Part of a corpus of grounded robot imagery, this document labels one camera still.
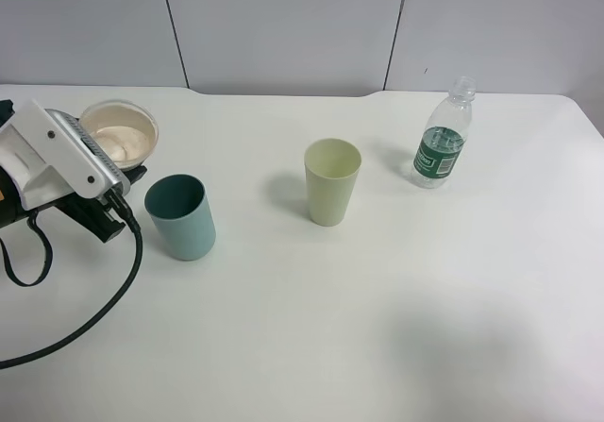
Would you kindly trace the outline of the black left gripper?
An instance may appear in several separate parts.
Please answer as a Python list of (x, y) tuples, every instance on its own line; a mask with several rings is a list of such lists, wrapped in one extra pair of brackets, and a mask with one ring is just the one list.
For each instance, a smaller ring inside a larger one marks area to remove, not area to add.
[[(71, 186), (62, 174), (67, 162), (65, 139), (61, 126), (38, 102), (27, 101), (17, 110), (10, 100), (1, 102), (1, 226), (55, 206), (59, 200), (60, 211), (105, 244), (126, 225), (99, 200), (69, 194)], [(122, 190), (129, 191), (147, 168), (140, 164), (121, 172)]]

